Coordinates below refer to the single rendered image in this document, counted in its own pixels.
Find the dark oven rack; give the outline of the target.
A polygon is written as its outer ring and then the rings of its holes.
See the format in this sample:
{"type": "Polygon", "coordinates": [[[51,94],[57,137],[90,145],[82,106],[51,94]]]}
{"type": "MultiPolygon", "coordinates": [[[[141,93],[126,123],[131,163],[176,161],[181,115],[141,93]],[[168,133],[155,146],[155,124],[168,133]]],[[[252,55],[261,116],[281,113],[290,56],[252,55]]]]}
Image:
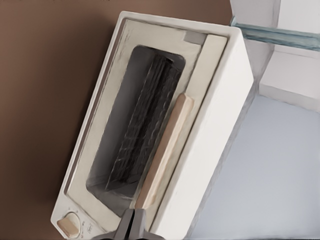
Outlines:
{"type": "Polygon", "coordinates": [[[172,60],[160,54],[154,56],[106,184],[107,191],[140,181],[180,76],[172,60]]]}

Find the pale round oven knob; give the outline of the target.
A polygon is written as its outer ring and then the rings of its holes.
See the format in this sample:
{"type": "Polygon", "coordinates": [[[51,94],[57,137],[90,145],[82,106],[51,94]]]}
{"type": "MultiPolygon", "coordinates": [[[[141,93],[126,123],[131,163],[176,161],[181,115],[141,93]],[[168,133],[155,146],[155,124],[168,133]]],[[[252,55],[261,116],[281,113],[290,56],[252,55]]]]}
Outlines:
{"type": "Polygon", "coordinates": [[[68,238],[75,239],[80,235],[81,222],[78,215],[74,212],[69,212],[58,220],[57,226],[68,238]]]}

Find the white oven body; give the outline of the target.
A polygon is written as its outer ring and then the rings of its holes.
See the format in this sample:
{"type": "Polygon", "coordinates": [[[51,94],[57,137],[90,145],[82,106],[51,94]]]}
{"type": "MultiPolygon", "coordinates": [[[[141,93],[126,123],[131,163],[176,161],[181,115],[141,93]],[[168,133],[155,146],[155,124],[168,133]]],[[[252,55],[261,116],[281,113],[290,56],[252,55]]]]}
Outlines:
{"type": "MultiPolygon", "coordinates": [[[[121,12],[51,215],[52,225],[68,240],[184,239],[193,228],[212,178],[221,169],[225,149],[253,82],[240,29],[130,11],[121,12]],[[90,119],[112,46],[115,44],[120,24],[125,19],[206,35],[190,82],[182,93],[193,99],[193,108],[184,122],[154,202],[145,209],[146,235],[133,235],[133,223],[129,235],[115,235],[124,213],[117,224],[111,229],[106,229],[77,206],[66,193],[76,167],[76,154],[84,139],[86,124],[90,119]],[[68,238],[57,225],[57,221],[69,212],[76,213],[80,220],[80,234],[77,238],[68,238]]],[[[127,209],[137,210],[136,200],[154,156],[149,162],[134,200],[127,209]]]]}

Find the cream oven door with window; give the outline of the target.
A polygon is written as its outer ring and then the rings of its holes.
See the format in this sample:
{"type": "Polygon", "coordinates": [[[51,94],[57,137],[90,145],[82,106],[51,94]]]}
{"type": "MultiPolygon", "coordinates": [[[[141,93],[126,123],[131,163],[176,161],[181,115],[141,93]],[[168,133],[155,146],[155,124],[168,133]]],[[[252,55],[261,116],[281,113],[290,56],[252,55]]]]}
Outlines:
{"type": "Polygon", "coordinates": [[[67,196],[103,228],[116,225],[135,199],[179,94],[190,82],[206,35],[181,28],[124,19],[103,73],[67,196]],[[106,190],[135,105],[156,54],[181,71],[173,98],[140,180],[106,190]]]}

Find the silver frame post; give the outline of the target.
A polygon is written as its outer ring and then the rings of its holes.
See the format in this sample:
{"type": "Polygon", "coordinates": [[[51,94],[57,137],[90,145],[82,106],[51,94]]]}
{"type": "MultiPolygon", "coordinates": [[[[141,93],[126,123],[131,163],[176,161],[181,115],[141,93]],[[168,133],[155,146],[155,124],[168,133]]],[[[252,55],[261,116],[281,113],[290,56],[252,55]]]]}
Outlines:
{"type": "Polygon", "coordinates": [[[235,16],[229,26],[239,28],[247,40],[320,52],[320,33],[238,23],[235,16]]]}

